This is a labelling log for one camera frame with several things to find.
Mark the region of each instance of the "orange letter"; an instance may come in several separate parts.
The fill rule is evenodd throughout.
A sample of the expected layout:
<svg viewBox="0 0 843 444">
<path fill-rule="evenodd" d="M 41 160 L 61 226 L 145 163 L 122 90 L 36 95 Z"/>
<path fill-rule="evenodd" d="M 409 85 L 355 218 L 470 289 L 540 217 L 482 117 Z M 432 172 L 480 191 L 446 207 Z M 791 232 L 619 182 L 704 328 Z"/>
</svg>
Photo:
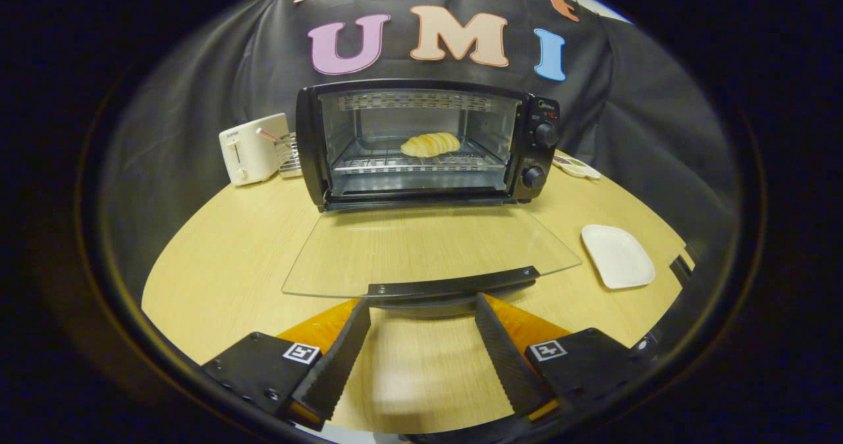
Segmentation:
<svg viewBox="0 0 843 444">
<path fill-rule="evenodd" d="M 579 22 L 579 18 L 571 12 L 574 7 L 566 3 L 565 0 L 551 0 L 551 4 L 553 5 L 553 8 L 559 12 L 559 14 L 569 18 L 569 20 Z"/>
<path fill-rule="evenodd" d="M 413 59 L 445 59 L 445 51 L 439 48 L 439 37 L 442 37 L 454 59 L 463 59 L 476 41 L 473 61 L 493 67 L 509 65 L 509 60 L 503 55 L 505 18 L 477 13 L 463 27 L 448 9 L 441 6 L 413 6 L 410 12 L 419 17 L 419 47 L 410 51 Z"/>
</svg>

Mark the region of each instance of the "croissant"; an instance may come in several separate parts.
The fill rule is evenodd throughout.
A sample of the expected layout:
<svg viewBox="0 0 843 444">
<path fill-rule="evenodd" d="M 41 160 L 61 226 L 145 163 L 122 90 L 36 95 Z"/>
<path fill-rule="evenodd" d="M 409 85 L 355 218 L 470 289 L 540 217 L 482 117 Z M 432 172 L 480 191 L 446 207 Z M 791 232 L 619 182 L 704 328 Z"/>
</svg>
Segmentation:
<svg viewBox="0 0 843 444">
<path fill-rule="evenodd" d="M 433 157 L 460 149 L 460 141 L 450 132 L 431 132 L 413 136 L 401 144 L 401 152 L 412 157 Z"/>
</svg>

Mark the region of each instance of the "white toaster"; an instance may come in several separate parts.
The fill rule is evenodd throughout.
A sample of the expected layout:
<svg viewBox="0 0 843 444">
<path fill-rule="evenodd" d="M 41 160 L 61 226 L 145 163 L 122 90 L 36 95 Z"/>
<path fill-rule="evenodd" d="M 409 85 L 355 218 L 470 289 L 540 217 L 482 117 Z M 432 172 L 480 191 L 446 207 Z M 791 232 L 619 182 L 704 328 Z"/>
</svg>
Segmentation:
<svg viewBox="0 0 843 444">
<path fill-rule="evenodd" d="M 225 168 L 235 186 L 270 178 L 294 155 L 288 141 L 273 143 L 260 135 L 259 129 L 281 140 L 290 138 L 284 113 L 253 120 L 219 134 Z"/>
</svg>

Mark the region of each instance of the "oven rack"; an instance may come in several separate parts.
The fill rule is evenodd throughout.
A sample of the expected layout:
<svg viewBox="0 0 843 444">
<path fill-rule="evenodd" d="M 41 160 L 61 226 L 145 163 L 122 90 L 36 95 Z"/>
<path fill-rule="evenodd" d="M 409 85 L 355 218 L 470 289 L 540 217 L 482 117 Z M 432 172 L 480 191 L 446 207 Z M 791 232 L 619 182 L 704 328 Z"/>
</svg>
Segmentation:
<svg viewBox="0 0 843 444">
<path fill-rule="evenodd" d="M 362 150 L 359 155 L 340 159 L 335 172 L 343 174 L 372 174 L 376 172 L 432 172 L 432 171 L 491 171 L 506 165 L 482 155 L 470 143 L 463 143 L 460 150 L 430 158 L 404 155 L 400 150 Z"/>
<path fill-rule="evenodd" d="M 298 143 L 295 132 L 290 132 L 281 137 L 282 142 L 275 144 L 275 153 L 278 157 L 278 172 L 281 177 L 301 176 L 302 165 L 298 160 Z"/>
</svg>

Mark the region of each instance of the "small white dish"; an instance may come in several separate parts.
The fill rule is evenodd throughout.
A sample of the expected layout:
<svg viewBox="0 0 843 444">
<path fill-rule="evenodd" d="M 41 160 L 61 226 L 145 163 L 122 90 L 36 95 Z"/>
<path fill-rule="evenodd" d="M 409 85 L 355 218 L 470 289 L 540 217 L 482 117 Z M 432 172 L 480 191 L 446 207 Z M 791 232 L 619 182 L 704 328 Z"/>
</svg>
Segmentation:
<svg viewBox="0 0 843 444">
<path fill-rule="evenodd" d="M 653 260 L 628 231 L 614 226 L 585 225 L 582 240 L 607 288 L 634 288 L 649 285 L 656 279 Z"/>
<path fill-rule="evenodd" d="M 580 161 L 580 159 L 574 159 L 569 156 L 554 155 L 553 164 L 573 177 L 588 177 L 589 179 L 597 180 L 603 176 L 596 169 L 590 167 L 590 165 Z"/>
</svg>

